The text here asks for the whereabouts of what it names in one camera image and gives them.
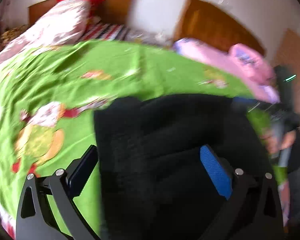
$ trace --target blue gripper pad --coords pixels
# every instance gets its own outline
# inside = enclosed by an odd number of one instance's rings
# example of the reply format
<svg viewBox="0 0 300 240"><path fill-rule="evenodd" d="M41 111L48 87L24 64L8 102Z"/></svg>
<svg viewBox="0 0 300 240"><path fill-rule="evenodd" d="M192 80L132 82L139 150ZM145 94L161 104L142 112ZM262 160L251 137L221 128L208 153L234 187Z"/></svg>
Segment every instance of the blue gripper pad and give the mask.
<svg viewBox="0 0 300 240"><path fill-rule="evenodd" d="M222 167L212 150L210 150L206 145L200 148L200 160L219 195L229 199L232 193L231 178Z"/></svg>

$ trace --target metal bolt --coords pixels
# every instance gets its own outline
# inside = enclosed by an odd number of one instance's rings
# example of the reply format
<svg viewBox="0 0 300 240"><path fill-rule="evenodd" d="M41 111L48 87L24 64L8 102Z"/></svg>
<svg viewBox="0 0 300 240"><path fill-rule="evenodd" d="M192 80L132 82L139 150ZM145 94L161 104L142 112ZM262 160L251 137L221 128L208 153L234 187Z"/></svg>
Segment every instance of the metal bolt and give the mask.
<svg viewBox="0 0 300 240"><path fill-rule="evenodd" d="M237 175L242 175L243 174L243 170L241 170L241 169L235 169L235 174L237 174Z"/></svg>
<svg viewBox="0 0 300 240"><path fill-rule="evenodd" d="M56 171L56 175L57 175L57 176L61 176L64 172L65 172L64 169L58 169L58 170Z"/></svg>
<svg viewBox="0 0 300 240"><path fill-rule="evenodd" d="M28 174L28 176L27 176L27 179L33 179L33 177L34 177L34 174L33 173L30 173L30 174Z"/></svg>
<svg viewBox="0 0 300 240"><path fill-rule="evenodd" d="M272 174L269 173L269 172L267 172L267 173L266 173L266 178L267 178L267 179L272 179Z"/></svg>

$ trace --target striped fabric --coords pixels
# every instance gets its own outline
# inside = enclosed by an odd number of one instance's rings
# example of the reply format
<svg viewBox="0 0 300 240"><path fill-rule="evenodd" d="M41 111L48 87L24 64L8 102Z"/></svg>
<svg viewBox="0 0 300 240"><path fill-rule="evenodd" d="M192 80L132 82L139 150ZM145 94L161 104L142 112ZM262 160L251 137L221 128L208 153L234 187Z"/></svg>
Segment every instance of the striped fabric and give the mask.
<svg viewBox="0 0 300 240"><path fill-rule="evenodd" d="M94 26L90 26L79 41L87 41L91 39L123 41L128 31L129 28L125 25L98 23Z"/></svg>

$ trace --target green light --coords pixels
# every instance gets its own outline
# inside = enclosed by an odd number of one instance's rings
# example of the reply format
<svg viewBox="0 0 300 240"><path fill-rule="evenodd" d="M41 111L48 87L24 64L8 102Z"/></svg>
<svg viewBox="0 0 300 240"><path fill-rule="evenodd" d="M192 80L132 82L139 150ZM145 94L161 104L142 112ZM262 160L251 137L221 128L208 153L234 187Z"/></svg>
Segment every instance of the green light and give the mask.
<svg viewBox="0 0 300 240"><path fill-rule="evenodd" d="M292 79L294 79L296 76L297 76L297 75L293 75L293 76L291 76L291 77L287 78L287 79L285 80L285 82L289 82L289 81L291 81L291 80L292 80Z"/></svg>

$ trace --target headboard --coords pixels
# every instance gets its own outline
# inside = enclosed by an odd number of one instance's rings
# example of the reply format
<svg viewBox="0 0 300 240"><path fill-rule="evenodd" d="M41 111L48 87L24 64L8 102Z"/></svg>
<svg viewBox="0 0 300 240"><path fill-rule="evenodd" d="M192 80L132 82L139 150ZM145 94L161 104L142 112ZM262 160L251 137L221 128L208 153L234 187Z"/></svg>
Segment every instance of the headboard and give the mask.
<svg viewBox="0 0 300 240"><path fill-rule="evenodd" d="M265 55L264 48L245 27L202 0L186 1L173 37L174 41L181 38L196 38L222 51L242 43Z"/></svg>
<svg viewBox="0 0 300 240"><path fill-rule="evenodd" d="M97 9L97 15L105 23L125 24L132 0L105 0ZM29 26L32 26L42 15L57 4L57 0L45 0L31 5L29 11Z"/></svg>

